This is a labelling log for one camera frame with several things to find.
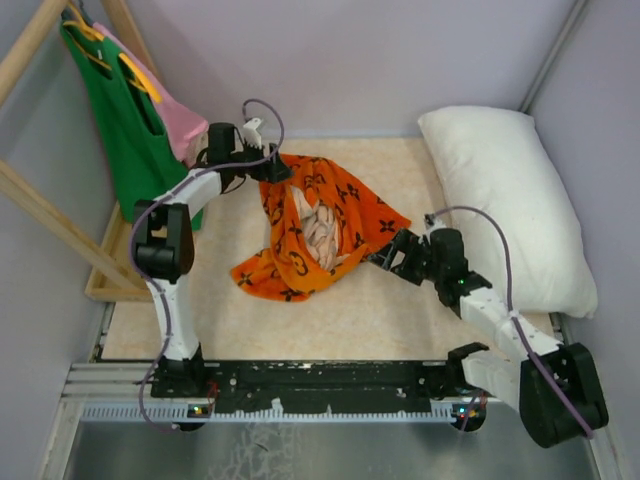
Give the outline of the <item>orange patterned pillowcase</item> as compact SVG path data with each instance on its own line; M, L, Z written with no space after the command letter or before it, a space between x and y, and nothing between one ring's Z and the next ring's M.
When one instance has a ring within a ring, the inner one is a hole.
M270 244L231 270L244 292L301 302L385 247L411 221L323 157L282 156L293 176L260 184Z

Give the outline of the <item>green tank top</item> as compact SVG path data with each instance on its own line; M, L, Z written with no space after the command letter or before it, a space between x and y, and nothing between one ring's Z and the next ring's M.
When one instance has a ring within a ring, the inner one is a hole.
M122 215L132 223L137 201L165 193L188 168L175 158L151 98L127 82L121 48L105 35L90 41L76 26L61 25L60 34L87 89Z

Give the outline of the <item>white pillow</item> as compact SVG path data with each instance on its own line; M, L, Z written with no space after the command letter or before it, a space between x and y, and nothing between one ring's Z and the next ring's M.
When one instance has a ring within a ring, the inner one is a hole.
M592 317L598 295L581 225L534 119L450 106L418 125L470 267L521 312Z

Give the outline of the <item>yellow clothes hanger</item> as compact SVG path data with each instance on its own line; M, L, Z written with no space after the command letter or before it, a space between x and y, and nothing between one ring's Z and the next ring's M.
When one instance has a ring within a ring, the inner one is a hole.
M78 27L82 35L90 41L103 42L105 40L105 36L102 33L100 33L98 30L87 23L85 17L81 13L80 8L77 7L72 1L68 1L66 3L65 11L70 11L71 19L63 20L63 26ZM147 78L147 76L143 74L143 72L139 69L135 62L125 53L119 53L118 59L131 72L130 76L127 77L127 82L141 92L146 93L155 103L161 103L162 96L160 95L159 91L155 88L155 86Z

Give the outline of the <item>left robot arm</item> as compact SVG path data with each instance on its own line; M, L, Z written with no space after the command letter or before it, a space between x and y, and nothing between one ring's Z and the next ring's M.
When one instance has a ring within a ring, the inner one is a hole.
M152 294L161 334L160 353L143 379L156 398L202 396L210 381L189 301L193 218L236 178L278 183L292 175L281 160L280 145L264 143L263 124L259 117L247 119L241 128L211 124L208 144L186 177L134 207L130 261Z

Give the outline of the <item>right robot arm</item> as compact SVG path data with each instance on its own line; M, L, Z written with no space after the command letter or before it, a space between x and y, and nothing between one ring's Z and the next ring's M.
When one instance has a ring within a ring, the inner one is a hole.
M371 263L410 283L433 283L439 301L490 337L449 354L448 387L461 396L481 389L516 411L543 448L589 436L609 423L596 365L580 343L567 345L508 308L490 282L472 271L459 231L434 228L418 236L402 229Z

